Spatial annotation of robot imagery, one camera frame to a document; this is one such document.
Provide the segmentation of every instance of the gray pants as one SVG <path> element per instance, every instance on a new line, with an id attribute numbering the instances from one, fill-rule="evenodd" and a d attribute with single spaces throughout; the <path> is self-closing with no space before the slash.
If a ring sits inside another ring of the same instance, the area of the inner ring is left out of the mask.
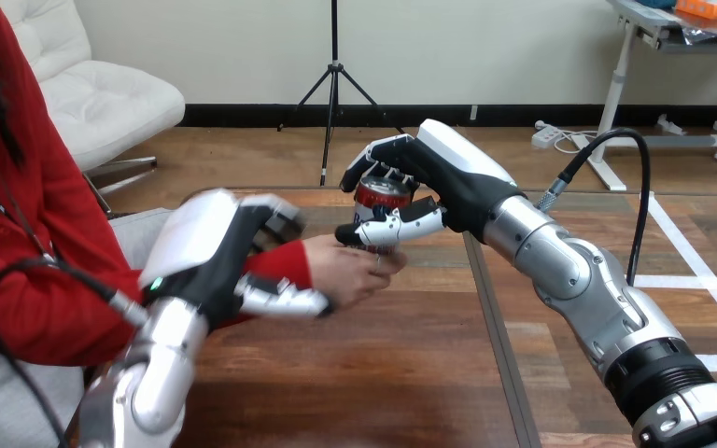
<path id="1" fill-rule="evenodd" d="M 126 259 L 134 269 L 147 262 L 169 210 L 157 209 L 111 221 Z M 79 367 L 22 363 L 48 397 L 63 427 L 73 417 L 84 392 Z M 35 398 L 0 356 L 0 447 L 55 447 L 58 441 Z"/>

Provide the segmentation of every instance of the white leather chair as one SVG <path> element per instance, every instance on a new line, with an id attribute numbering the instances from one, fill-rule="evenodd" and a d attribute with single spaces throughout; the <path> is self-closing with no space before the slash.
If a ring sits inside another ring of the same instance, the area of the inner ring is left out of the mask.
<path id="1" fill-rule="evenodd" d="M 183 95 L 141 70 L 93 61 L 74 0 L 0 0 L 0 6 L 39 81 L 50 117 L 87 180 L 137 164 L 154 168 L 154 157 L 109 162 L 177 125 L 185 112 Z"/>

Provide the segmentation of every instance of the chair leg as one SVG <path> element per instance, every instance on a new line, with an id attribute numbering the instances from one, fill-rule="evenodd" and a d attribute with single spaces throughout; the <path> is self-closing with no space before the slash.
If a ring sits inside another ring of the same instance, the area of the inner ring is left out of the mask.
<path id="1" fill-rule="evenodd" d="M 87 171 L 87 174 L 91 177 L 97 177 L 99 175 L 110 175 L 123 170 L 129 170 L 131 168 L 138 168 L 146 166 L 151 169 L 158 167 L 158 159 L 153 157 L 141 157 L 138 159 L 128 159 L 126 161 L 110 161 L 104 163 L 97 168 L 92 168 Z"/>
<path id="2" fill-rule="evenodd" d="M 86 175 L 93 179 L 93 185 L 98 186 L 98 194 L 105 195 L 151 174 L 157 167 L 158 160 L 155 157 L 142 157 L 127 161 L 110 161 L 92 168 Z"/>
<path id="3" fill-rule="evenodd" d="M 97 190 L 97 188 L 94 187 L 94 184 L 91 182 L 91 179 L 89 179 L 88 175 L 84 175 L 84 178 L 87 181 L 87 184 L 89 184 L 89 188 L 91 189 L 91 192 L 94 194 L 95 199 L 97 199 L 97 203 L 100 204 L 100 208 L 103 209 L 103 213 L 106 215 L 111 214 L 111 207 L 108 206 L 108 203 L 103 199 L 103 196 L 100 194 L 100 191 Z"/>

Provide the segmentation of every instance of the red sweater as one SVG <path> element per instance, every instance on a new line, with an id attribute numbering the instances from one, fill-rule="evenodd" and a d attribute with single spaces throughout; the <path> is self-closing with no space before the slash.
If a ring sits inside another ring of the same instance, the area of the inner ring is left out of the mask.
<path id="1" fill-rule="evenodd" d="M 0 173 L 45 247 L 65 261 L 140 299 L 138 271 L 128 267 L 103 212 L 49 119 L 18 41 L 0 9 L 0 83 L 9 126 L 26 156 L 17 168 L 0 138 Z M 0 183 L 0 202 L 15 211 Z M 38 252 L 21 227 L 0 213 L 0 269 Z M 302 243 L 250 258 L 246 270 L 285 276 L 311 287 Z M 123 323 L 88 289 L 52 270 L 14 273 L 0 286 L 0 333 L 15 355 L 37 364 L 94 365 L 113 358 L 130 340 Z"/>

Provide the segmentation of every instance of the red can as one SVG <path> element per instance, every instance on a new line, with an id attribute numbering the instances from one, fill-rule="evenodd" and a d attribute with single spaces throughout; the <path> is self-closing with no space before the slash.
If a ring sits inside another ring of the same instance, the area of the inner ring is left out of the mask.
<path id="1" fill-rule="evenodd" d="M 395 208 L 402 208 L 411 203 L 411 192 L 404 184 L 385 177 L 368 175 L 358 182 L 353 222 L 364 222 L 380 218 L 391 213 Z M 388 255 L 397 250 L 396 245 L 362 246 L 360 249 L 374 254 Z"/>

